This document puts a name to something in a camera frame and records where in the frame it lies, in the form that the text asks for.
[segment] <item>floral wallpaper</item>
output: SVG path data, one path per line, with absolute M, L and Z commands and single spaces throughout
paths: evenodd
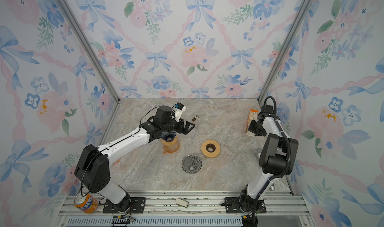
M 121 98 L 257 98 L 298 1 L 67 0 Z
M 0 9 L 0 226 L 51 226 L 115 102 L 53 0 Z
M 269 90 L 317 227 L 384 226 L 383 4 L 314 0 Z

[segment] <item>white eraser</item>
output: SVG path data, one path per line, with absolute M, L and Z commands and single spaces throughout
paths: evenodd
M 176 205 L 188 208 L 188 202 L 182 199 L 176 199 Z

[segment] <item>marble surface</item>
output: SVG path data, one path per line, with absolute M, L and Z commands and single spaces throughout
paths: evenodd
M 173 106 L 180 102 L 187 109 L 184 121 L 194 121 L 196 127 L 188 134 L 178 134 L 180 148 L 174 153 L 162 153 L 160 140 L 138 147 L 112 165 L 112 180 L 126 190 L 175 191 L 240 191 L 260 170 L 255 149 L 264 146 L 265 137 L 245 134 L 250 109 L 260 110 L 255 99 L 124 99 L 113 121 L 106 142 L 117 139 L 135 129 L 141 117 L 153 107 Z M 155 115 L 156 109 L 144 119 Z M 208 158 L 201 152 L 201 144 L 212 139 L 220 144 L 221 152 Z M 186 173 L 182 159 L 195 154 L 202 160 L 196 174 Z M 277 190 L 289 190 L 286 180 L 276 181 Z

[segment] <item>black mounting plate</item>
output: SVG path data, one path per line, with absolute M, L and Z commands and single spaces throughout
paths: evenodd
M 227 201 L 230 201 L 229 205 L 225 206 L 225 211 L 227 212 L 227 214 L 247 214 L 247 213 L 244 213 L 244 211 L 242 211 L 240 209 L 240 204 L 238 202 L 239 200 L 239 197 L 237 198 L 233 198 L 233 197 L 225 197 L 224 198 L 224 201 L 227 202 Z M 265 214 L 266 213 L 266 208 L 265 208 L 265 204 L 264 204 L 264 200 L 261 201 L 261 205 L 260 205 L 260 208 L 256 211 L 256 214 L 259 214 L 259 213 L 262 213 L 262 214 Z
M 132 207 L 132 214 L 142 214 L 144 212 L 144 207 L 145 207 L 145 197 L 131 197 L 131 201 L 133 203 Z M 110 200 L 106 200 L 103 213 L 104 214 L 120 214 L 117 210 L 112 210 L 113 205 Z

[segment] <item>blue bow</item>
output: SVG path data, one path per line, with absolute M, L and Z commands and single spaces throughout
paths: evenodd
M 311 89 L 309 87 L 304 86 L 303 80 L 301 80 L 300 77 L 296 78 L 295 86 L 298 87 L 296 89 L 296 91 L 293 94 L 286 93 L 286 98 L 288 98 L 290 96 L 292 96 L 292 97 L 298 96 L 297 101 L 296 101 L 296 112 L 297 112 L 297 108 L 301 109 L 301 95 L 303 95 L 304 99 L 307 98 L 311 94 Z
M 209 88 L 206 86 L 206 87 L 203 87 L 203 88 L 192 88 L 191 89 L 191 92 L 192 93 L 196 93 L 196 98 L 199 98 L 200 97 L 200 94 L 204 97 L 204 98 L 209 98 L 208 95 L 205 95 L 204 93 L 208 93 L 209 91 Z
M 145 57 L 146 57 L 148 60 L 152 60 L 152 59 L 153 59 L 153 61 L 154 61 L 154 63 L 155 63 L 155 66 L 152 67 L 151 69 L 149 69 L 148 72 L 153 73 L 153 71 L 155 70 L 155 68 L 159 66 L 159 62 L 161 63 L 161 65 L 163 65 L 163 67 L 164 67 L 165 69 L 167 69 L 168 71 L 170 71 L 169 67 L 170 67 L 171 65 L 165 63 L 165 62 L 162 60 L 162 59 L 164 59 L 164 60 L 168 59 L 168 54 L 167 54 L 166 51 L 161 51 L 161 52 L 159 52 L 159 53 L 147 52 L 147 53 L 145 54 Z
M 22 185 L 23 193 L 25 193 L 27 187 L 32 187 L 27 177 L 29 173 L 29 166 L 23 163 L 16 163 L 16 161 L 28 162 L 31 160 L 39 160 L 49 155 L 49 154 L 42 154 L 44 151 L 44 147 L 43 147 L 31 155 L 22 157 L 30 149 L 31 149 L 31 145 L 28 144 L 26 141 L 24 140 L 16 141 L 12 147 L 12 155 L 8 156 L 5 163 L 0 165 L 0 178 L 1 178 L 0 181 L 5 181 L 6 179 L 8 179 L 9 175 L 12 172 L 12 167 L 15 170 L 21 172 L 25 176 L 25 179 Z
M 227 68 L 227 70 L 232 70 L 232 68 L 236 65 L 239 65 L 240 61 L 241 61 L 241 56 L 243 56 L 243 63 L 244 63 L 244 66 L 249 69 L 249 65 L 252 64 L 252 62 L 249 62 L 245 57 L 252 57 L 253 55 L 253 51 L 255 49 L 253 48 L 249 48 L 247 49 L 246 51 L 240 51 L 240 50 L 234 50 L 231 52 L 231 57 L 237 57 L 237 60 L 236 60 L 236 63 L 230 67 Z
M 89 131 L 88 134 L 85 136 L 83 143 L 88 145 L 89 141 L 92 141 L 93 144 L 95 144 L 95 138 L 94 136 L 101 135 L 102 133 L 100 132 L 100 128 L 95 131 L 96 127 L 95 125 L 91 122 L 89 124 Z
M 18 44 L 19 44 L 19 41 L 13 35 L 11 30 L 9 30 L 5 26 L 1 26 L 0 27 L 0 55 L 4 58 L 4 60 L 8 62 L 8 64 L 12 67 L 12 69 L 15 72 L 12 76 L 12 88 L 14 90 L 16 90 L 16 86 L 20 86 L 21 88 L 23 88 L 22 84 L 20 83 L 19 77 L 17 76 L 17 71 L 19 70 L 19 64 L 13 58 L 12 55 L 3 51 L 2 48 L 6 49 L 8 52 L 15 55 L 16 57 L 23 59 L 24 61 L 40 64 L 39 62 L 31 58 L 33 56 L 33 52 L 20 52 L 12 48 L 9 48 L 10 46 L 16 46 Z
M 137 98 L 140 98 L 141 95 L 140 94 L 137 94 L 136 92 L 134 91 L 137 91 L 137 87 L 135 85 L 130 85 L 130 86 L 119 86 L 119 89 L 122 90 L 122 91 L 127 91 L 127 96 L 125 98 L 128 98 L 131 96 L 131 94 L 133 94 L 134 96 L 136 96 Z
M 79 7 L 80 10 L 86 10 L 89 8 L 89 13 L 91 14 L 92 21 L 89 23 L 87 29 L 91 29 L 93 31 L 93 25 L 94 23 L 97 23 L 97 15 L 96 13 L 111 27 L 115 28 L 114 25 L 111 23 L 115 19 L 110 18 L 104 14 L 102 14 L 98 9 L 105 10 L 105 2 L 104 0 L 74 0 L 76 2 L 76 5 Z
M 200 17 L 201 17 L 200 7 L 204 7 L 206 9 L 212 10 L 214 8 L 214 4 L 215 4 L 215 0 L 187 0 L 187 8 L 189 10 L 193 10 L 196 8 L 196 15 L 195 15 L 195 20 L 189 23 L 185 29 L 191 31 L 193 24 L 200 20 Z M 213 28 L 212 22 L 215 21 L 216 19 L 208 15 L 207 11 L 204 8 L 201 11 L 203 13 L 204 19 L 208 23 L 208 25 L 211 28 Z
M 85 61 L 85 58 L 83 56 L 80 56 L 79 62 L 77 63 L 76 66 L 73 67 L 73 73 L 75 74 L 75 76 L 79 76 L 79 74 L 81 73 L 81 75 L 84 77 L 84 91 L 88 90 L 87 75 L 85 75 L 85 72 L 92 76 L 95 75 L 92 72 L 93 68 L 89 68 L 89 69 L 84 68 L 86 65 L 87 65 L 87 62 Z
M 384 73 L 384 57 L 377 63 L 376 71 L 380 73 Z M 384 78 L 382 78 L 380 81 L 378 81 L 376 84 L 374 84 L 370 88 L 364 89 L 361 86 L 351 86 L 348 88 L 348 90 L 351 91 L 349 95 L 354 95 L 363 91 L 369 94 L 376 94 L 384 90 Z M 384 101 L 381 104 L 381 111 L 380 111 L 380 122 L 383 122 L 383 121 L 384 121 Z

